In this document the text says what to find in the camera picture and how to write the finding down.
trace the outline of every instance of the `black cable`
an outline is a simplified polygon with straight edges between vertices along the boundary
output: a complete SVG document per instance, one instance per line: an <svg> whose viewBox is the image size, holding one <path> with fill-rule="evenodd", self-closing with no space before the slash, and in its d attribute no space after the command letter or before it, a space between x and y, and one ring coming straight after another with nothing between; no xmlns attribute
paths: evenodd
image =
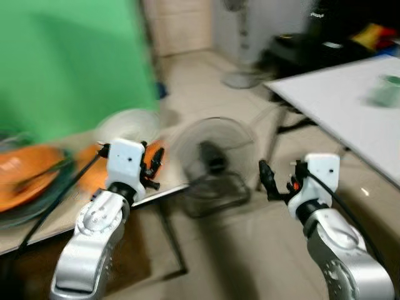
<svg viewBox="0 0 400 300"><path fill-rule="evenodd" d="M385 264L383 261L382 254L379 252L379 250L373 243L372 239L369 237L366 230L363 228L363 226L357 220L357 217L351 212L351 210L349 209L347 204L335 192L333 192L326 184L324 184L317 176L315 176L313 173L311 173L306 167L303 167L302 169L309 177L313 178L320 186L322 186L332 196L332 198L335 199L335 201L340 205L340 207L344 210L344 212L349 216L351 221L356 225L357 229L359 230L361 235L364 237L364 239L366 240L369 247L371 247L378 263L381 264L381 266L385 269Z"/></svg>
<svg viewBox="0 0 400 300"><path fill-rule="evenodd" d="M11 270L13 268L13 263L18 257L24 252L26 246L28 245L29 240L33 236L33 234L38 230L38 228L43 224L43 222L47 219L47 217L52 213L52 211L58 206L58 204L63 200L63 197L68 193L68 191L80 180L80 178L88 171L88 169L101 157L101 153L97 153L91 161L89 161L79 173L76 174L75 177L71 179L68 185L60 192L56 200L43 212L42 216L35 223L32 229L28 232L28 234L23 239L22 243L19 245L18 249L15 250L14 255L10 258L8 262L5 263L3 268L2 280L5 281L8 279Z"/></svg>

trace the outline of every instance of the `red object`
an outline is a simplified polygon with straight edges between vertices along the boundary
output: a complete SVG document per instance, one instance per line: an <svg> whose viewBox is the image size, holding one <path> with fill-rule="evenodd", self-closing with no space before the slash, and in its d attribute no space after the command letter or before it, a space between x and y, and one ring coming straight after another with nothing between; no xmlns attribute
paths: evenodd
<svg viewBox="0 0 400 300"><path fill-rule="evenodd" d="M384 49L394 45L393 39L398 36L398 32L393 28L384 28L379 36L379 41L376 44L376 49Z"/></svg>

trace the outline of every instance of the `fan base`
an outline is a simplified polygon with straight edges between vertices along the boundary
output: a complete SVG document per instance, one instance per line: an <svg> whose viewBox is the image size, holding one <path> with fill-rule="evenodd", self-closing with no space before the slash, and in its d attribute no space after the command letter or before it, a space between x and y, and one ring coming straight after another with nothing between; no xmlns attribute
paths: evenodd
<svg viewBox="0 0 400 300"><path fill-rule="evenodd" d="M233 89L250 89L257 86L260 80L253 73L234 71L225 74L221 82Z"/></svg>

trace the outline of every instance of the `orange plate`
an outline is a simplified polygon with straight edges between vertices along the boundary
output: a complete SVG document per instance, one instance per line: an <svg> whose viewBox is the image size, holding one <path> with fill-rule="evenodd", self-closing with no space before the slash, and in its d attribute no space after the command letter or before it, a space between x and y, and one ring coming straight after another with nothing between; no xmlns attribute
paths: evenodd
<svg viewBox="0 0 400 300"><path fill-rule="evenodd" d="M0 154L0 212L15 208L38 197L57 177L58 172L44 174L15 191L16 183L43 172L64 159L53 147L38 145Z"/></svg>
<svg viewBox="0 0 400 300"><path fill-rule="evenodd" d="M151 159L153 158L154 153L162 146L162 141L155 141L150 144L146 149L146 155L144 157L144 161L147 166L150 166ZM76 161L78 164L79 170L82 169L92 158L96 155L96 151L99 150L99 146L92 145L86 148L85 150L78 153ZM96 163L85 173L85 175L79 180L80 187L89 192L94 193L99 188L105 189L104 183L107 178L107 160L104 158L100 158Z"/></svg>

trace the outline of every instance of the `cable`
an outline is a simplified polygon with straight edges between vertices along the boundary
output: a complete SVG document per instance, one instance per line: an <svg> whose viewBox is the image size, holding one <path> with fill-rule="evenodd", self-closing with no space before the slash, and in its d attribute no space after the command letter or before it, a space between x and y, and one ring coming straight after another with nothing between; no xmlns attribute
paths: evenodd
<svg viewBox="0 0 400 300"><path fill-rule="evenodd" d="M280 106L275 106L273 108L267 107L266 109L263 109L250 123L250 127L255 127L258 125L258 122L262 121L266 117L268 117L272 112L274 112L276 109L280 108Z"/></svg>
<svg viewBox="0 0 400 300"><path fill-rule="evenodd" d="M320 186L322 186L331 196L335 201L340 205L340 207L344 210L344 212L349 216L351 221L356 225L357 229L361 233L361 235L365 238L367 241L367 244L369 247L371 247L376 260L378 261L379 264L385 269L385 264L383 261L382 254L379 252L375 244L373 243L372 239L369 237L368 233L366 230L363 228L361 223L357 220L357 217L351 212L347 204L335 193L333 192L326 184L324 184L317 176L315 176L313 173L311 173L306 167L302 167L302 170L311 178L313 178Z"/></svg>
<svg viewBox="0 0 400 300"><path fill-rule="evenodd" d="M5 281L8 279L10 272L13 267L14 261L23 253L26 246L28 245L29 240L33 236L33 234L39 229L39 227L43 224L43 222L47 219L47 217L52 213L52 211L58 206L58 204L63 200L63 197L68 193L68 191L80 180L80 178L88 171L88 169L102 156L101 151L97 153L91 161L89 161L79 173L76 174L75 177L71 179L68 185L60 192L56 200L43 212L43 215L39 220L35 223L32 229L28 232L25 238L22 240L22 243L19 245L18 249L15 250L14 255L10 258L8 262L5 263L3 268L2 280Z"/></svg>

